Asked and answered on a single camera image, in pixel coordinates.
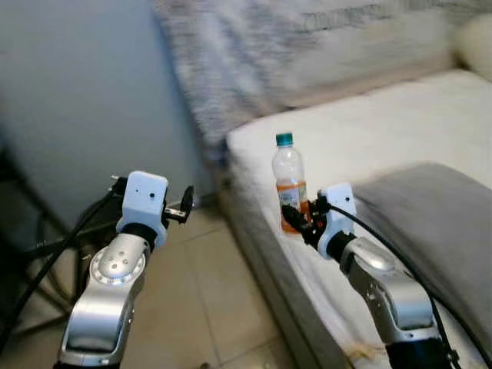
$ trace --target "white pillow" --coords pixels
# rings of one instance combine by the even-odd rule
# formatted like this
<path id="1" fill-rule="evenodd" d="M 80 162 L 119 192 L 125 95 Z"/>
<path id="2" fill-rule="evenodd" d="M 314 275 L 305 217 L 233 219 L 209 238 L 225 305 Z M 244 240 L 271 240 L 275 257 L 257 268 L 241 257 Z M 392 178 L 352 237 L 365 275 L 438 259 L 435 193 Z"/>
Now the white pillow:
<path id="1" fill-rule="evenodd" d="M 481 15 L 457 33 L 457 51 L 470 69 L 492 82 L 492 14 Z"/>

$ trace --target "green bottle cap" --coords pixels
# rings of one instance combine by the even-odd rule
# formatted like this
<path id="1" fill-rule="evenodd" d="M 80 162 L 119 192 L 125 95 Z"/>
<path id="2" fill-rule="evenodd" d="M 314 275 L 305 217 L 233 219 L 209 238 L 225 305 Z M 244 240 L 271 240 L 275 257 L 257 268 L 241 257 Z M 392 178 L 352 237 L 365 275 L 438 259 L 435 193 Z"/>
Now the green bottle cap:
<path id="1" fill-rule="evenodd" d="M 292 145 L 292 132 L 279 133 L 275 136 L 275 140 L 278 147 Z"/>

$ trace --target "bed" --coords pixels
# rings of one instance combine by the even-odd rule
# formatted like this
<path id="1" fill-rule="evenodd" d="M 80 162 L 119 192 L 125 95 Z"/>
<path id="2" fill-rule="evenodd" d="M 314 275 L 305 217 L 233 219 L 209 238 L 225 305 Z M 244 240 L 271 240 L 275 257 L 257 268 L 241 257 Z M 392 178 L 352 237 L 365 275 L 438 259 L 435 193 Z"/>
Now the bed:
<path id="1" fill-rule="evenodd" d="M 338 266 L 281 231 L 274 136 L 293 132 L 309 198 L 422 161 L 492 188 L 492 64 L 478 46 L 464 58 L 480 60 L 477 73 L 457 68 L 451 43 L 454 30 L 492 11 L 490 3 L 156 5 L 221 207 L 299 367 L 389 367 L 363 300 Z M 443 314 L 462 366 L 480 364 Z"/>

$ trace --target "tiled floor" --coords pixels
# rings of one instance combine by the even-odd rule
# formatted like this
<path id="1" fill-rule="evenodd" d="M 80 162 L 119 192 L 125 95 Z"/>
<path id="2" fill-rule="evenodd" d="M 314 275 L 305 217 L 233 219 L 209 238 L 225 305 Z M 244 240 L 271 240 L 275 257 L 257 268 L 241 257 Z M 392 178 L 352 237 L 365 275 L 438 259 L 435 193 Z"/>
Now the tiled floor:
<path id="1" fill-rule="evenodd" d="M 217 212 L 173 224 L 152 255 L 122 368 L 294 369 L 268 306 Z M 50 368 L 62 327 L 12 342 L 3 369 Z"/>

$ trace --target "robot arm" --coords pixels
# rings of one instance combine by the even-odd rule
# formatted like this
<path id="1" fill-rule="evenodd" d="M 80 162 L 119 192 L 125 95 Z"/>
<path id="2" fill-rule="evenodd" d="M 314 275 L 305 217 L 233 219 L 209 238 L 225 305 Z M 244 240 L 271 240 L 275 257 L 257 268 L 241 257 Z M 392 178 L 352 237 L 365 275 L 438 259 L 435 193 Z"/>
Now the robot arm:
<path id="1" fill-rule="evenodd" d="M 282 213 L 307 244 L 339 263 L 366 302 L 393 368 L 450 369 L 427 292 L 389 251 L 357 238 L 352 220 L 329 210 L 329 204 L 356 213 L 349 184 L 318 192 L 310 204 L 312 223 L 294 208 L 284 206 Z"/>
<path id="2" fill-rule="evenodd" d="M 165 209 L 166 178 L 134 171 L 128 176 L 118 235 L 89 267 L 87 287 L 75 304 L 55 368 L 117 368 L 143 287 L 145 268 L 155 248 L 164 245 L 168 219 L 186 222 L 192 188 L 181 210 Z"/>

